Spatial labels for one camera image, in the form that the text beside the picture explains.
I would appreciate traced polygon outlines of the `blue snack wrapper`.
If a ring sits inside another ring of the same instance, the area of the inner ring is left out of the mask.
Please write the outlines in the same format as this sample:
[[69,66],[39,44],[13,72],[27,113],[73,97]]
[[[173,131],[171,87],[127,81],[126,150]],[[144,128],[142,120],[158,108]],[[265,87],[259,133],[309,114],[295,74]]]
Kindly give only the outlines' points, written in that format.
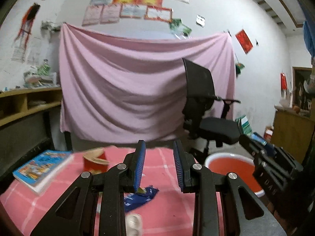
[[125,213],[129,213],[150,202],[155,198],[158,192],[159,189],[150,185],[145,188],[139,188],[136,193],[129,193],[124,197]]

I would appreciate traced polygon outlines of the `red paper box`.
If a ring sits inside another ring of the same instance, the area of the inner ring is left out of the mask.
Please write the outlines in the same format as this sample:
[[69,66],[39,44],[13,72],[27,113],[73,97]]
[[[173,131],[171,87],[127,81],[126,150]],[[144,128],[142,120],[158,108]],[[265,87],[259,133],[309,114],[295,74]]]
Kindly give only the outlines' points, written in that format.
[[96,148],[85,151],[83,154],[83,171],[92,175],[107,172],[109,161],[106,159],[105,148]]

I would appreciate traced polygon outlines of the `red basin white rim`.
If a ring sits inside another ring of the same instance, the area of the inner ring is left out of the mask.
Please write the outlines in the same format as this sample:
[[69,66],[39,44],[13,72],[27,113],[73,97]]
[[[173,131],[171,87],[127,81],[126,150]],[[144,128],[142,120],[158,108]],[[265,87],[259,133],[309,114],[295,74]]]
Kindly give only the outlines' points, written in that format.
[[264,190],[253,177],[255,165],[250,158],[234,153],[218,152],[206,158],[205,166],[212,172],[221,175],[235,173],[248,185],[257,197],[261,198],[265,195]]

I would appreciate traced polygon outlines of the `wooden cabinet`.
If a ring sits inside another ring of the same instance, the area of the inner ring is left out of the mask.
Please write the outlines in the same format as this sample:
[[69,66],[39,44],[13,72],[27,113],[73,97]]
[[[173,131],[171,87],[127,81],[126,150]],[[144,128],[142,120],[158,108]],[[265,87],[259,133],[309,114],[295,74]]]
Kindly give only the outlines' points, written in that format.
[[314,121],[290,113],[276,110],[271,143],[282,147],[300,164],[305,158],[314,135]]

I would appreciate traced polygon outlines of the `black office chair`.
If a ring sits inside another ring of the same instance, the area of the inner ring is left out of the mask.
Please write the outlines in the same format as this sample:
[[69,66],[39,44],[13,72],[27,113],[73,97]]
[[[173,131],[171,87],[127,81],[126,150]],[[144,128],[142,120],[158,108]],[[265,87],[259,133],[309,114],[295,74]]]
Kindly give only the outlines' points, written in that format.
[[183,58],[186,75],[186,103],[182,110],[183,128],[192,139],[206,140],[204,150],[192,149],[195,156],[208,156],[209,144],[214,141],[216,147],[223,144],[233,145],[241,135],[239,124],[227,119],[231,106],[239,100],[227,99],[215,94],[215,85],[209,69]]

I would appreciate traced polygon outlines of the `white crumpled paper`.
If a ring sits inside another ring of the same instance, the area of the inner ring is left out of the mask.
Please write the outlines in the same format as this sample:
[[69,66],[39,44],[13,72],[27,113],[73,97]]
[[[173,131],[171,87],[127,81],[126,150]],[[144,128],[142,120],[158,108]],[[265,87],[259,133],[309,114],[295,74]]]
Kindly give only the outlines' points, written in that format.
[[125,216],[126,236],[142,236],[143,221],[139,214],[129,214]]

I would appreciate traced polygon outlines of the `pink hanging sheet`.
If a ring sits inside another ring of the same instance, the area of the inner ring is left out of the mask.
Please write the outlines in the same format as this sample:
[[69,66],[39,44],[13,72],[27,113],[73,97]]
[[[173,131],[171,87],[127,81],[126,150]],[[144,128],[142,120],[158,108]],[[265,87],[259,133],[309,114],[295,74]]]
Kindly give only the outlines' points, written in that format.
[[64,24],[60,130],[83,140],[119,144],[182,136],[184,59],[211,71],[219,96],[234,97],[234,50],[227,33],[140,40]]

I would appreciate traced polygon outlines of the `blue children's book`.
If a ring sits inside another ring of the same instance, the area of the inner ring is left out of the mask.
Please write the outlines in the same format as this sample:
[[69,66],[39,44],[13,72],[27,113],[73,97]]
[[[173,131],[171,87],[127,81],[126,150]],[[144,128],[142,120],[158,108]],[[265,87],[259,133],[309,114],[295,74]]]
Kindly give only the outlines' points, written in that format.
[[34,193],[40,194],[73,158],[71,151],[47,150],[16,169],[13,176]]

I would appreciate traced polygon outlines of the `red wall paper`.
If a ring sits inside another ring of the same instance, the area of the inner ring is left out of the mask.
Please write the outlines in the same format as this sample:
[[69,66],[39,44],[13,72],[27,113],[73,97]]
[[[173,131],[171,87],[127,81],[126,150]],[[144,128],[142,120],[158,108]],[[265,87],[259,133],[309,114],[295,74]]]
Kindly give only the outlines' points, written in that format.
[[253,44],[244,29],[235,34],[235,37],[241,45],[245,54],[248,54],[253,49]]

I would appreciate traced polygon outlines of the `wooden wall shelf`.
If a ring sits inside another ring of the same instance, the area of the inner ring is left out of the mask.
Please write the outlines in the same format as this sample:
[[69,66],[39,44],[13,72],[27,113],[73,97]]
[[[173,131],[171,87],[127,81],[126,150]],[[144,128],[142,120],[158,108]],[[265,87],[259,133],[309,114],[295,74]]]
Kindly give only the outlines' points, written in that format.
[[15,89],[1,92],[1,126],[61,104],[60,87]]

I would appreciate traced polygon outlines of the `wall certificates posters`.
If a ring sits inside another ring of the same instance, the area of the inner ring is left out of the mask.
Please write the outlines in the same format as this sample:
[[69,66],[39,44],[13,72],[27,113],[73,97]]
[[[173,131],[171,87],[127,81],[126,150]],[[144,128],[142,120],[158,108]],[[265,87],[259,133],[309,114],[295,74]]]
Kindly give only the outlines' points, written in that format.
[[[190,0],[174,0],[188,4]],[[163,0],[90,0],[82,26],[118,23],[121,19],[144,19],[171,23],[173,9]]]

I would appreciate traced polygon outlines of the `red tassel wall ornament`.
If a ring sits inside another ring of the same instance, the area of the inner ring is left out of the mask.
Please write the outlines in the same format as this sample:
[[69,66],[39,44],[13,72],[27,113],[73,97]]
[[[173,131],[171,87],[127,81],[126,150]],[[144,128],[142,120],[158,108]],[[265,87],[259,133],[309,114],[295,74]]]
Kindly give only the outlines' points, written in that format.
[[33,5],[27,10],[25,15],[21,20],[21,25],[18,31],[18,34],[15,38],[15,41],[18,39],[24,38],[24,49],[27,48],[27,43],[29,41],[29,36],[32,34],[32,25],[34,24],[36,15],[40,9],[38,3],[33,3]]

